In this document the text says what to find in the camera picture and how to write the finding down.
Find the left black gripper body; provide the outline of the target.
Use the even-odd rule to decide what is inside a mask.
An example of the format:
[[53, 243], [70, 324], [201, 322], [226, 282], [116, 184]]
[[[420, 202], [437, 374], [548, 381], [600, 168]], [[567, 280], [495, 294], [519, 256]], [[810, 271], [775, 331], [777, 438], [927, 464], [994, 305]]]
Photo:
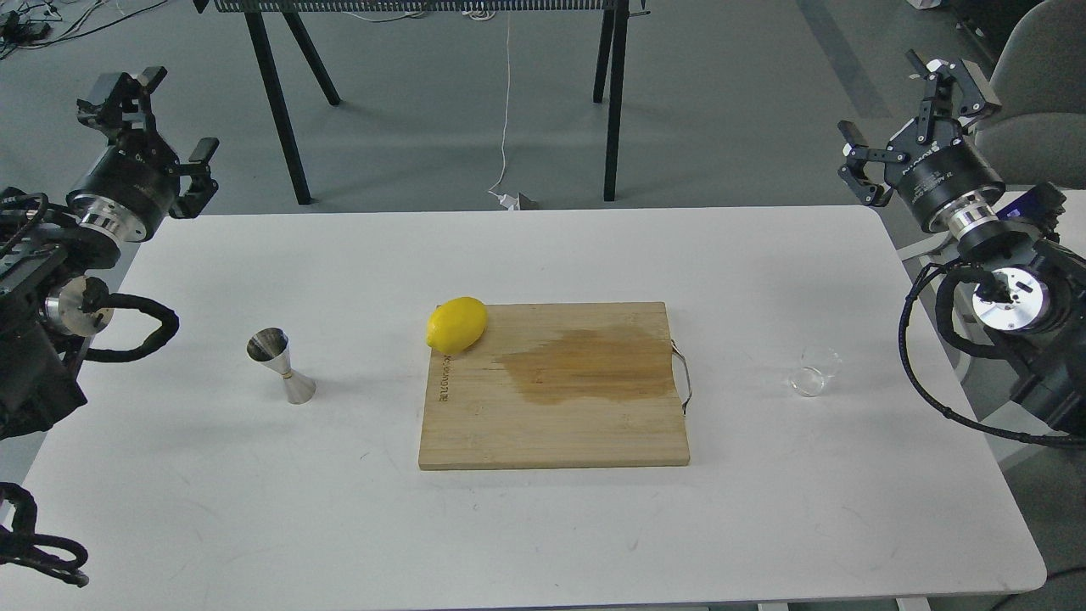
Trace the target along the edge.
[[109, 144], [67, 193], [67, 205], [83, 224], [92, 216], [115, 241], [143, 243], [155, 236], [180, 194], [180, 177]]

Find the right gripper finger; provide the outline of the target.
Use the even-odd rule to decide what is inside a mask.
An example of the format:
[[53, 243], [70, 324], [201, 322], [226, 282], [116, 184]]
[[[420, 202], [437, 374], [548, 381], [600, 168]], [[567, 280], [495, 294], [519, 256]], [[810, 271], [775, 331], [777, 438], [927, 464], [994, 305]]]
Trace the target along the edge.
[[842, 150], [844, 162], [838, 167], [838, 177], [862, 205], [877, 208], [887, 205], [893, 187], [873, 182], [866, 174], [866, 166], [869, 163], [902, 164], [906, 162], [906, 154], [902, 151], [869, 147], [853, 120], [838, 120], [837, 129], [845, 142]]
[[980, 65], [970, 59], [923, 59], [913, 49], [906, 58], [926, 82], [918, 115], [906, 127], [906, 143], [921, 149], [965, 144], [970, 128], [997, 115], [1002, 101]]

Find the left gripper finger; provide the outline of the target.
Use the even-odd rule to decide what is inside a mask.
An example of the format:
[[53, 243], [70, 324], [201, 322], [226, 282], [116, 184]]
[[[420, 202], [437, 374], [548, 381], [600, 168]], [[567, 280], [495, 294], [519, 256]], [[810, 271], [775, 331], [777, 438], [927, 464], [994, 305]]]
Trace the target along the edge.
[[125, 154], [159, 154], [166, 144], [157, 132], [150, 98], [167, 74], [164, 66], [149, 66], [136, 75], [101, 75], [88, 98], [77, 101], [78, 123], [104, 133], [109, 147]]
[[171, 205], [171, 219], [197, 219], [217, 193], [218, 182], [210, 170], [210, 160], [213, 158], [220, 139], [204, 137], [200, 139], [187, 163], [176, 162], [168, 167], [171, 177], [189, 178], [188, 189], [175, 198]]

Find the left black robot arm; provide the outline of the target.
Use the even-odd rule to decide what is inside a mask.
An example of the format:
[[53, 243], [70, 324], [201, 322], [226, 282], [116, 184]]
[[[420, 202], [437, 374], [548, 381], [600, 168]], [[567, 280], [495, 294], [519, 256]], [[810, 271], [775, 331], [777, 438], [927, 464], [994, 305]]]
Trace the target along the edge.
[[94, 270], [119, 262], [167, 217], [195, 219], [218, 189], [205, 137], [187, 162], [157, 131], [152, 93], [166, 69], [101, 75], [77, 119], [106, 148], [65, 201], [3, 189], [1, 264], [1, 433], [47, 432], [87, 403], [83, 362], [132, 362], [166, 345], [175, 311], [140, 295], [113, 293]]

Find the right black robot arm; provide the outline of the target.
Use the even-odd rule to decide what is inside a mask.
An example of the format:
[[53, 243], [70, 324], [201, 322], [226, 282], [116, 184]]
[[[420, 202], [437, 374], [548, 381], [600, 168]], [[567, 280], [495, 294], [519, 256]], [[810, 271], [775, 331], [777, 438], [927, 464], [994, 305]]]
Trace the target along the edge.
[[[866, 206], [899, 196], [921, 231], [947, 233], [958, 255], [915, 275], [898, 322], [898, 352], [918, 394], [943, 417], [994, 437], [1083, 449], [1083, 258], [1056, 232], [1064, 198], [1036, 184], [1003, 211], [1003, 179], [967, 138], [973, 120], [1001, 107], [977, 63], [907, 58], [924, 84], [915, 117], [886, 147], [869, 147], [853, 120], [839, 120], [838, 176]], [[1009, 362], [1010, 400], [1048, 427], [1027, 434], [967, 420], [936, 400], [913, 372], [907, 332], [923, 289], [938, 282], [938, 335], [967, 356]]]

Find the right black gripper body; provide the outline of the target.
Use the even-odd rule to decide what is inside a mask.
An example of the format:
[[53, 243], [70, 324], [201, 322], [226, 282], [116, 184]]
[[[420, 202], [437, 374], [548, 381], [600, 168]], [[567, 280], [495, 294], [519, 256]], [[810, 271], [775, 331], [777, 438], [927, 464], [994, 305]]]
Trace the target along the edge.
[[1007, 186], [970, 140], [924, 152], [899, 179], [899, 196], [908, 205], [921, 231], [946, 231], [943, 213], [962, 198], [980, 198], [994, 204]]

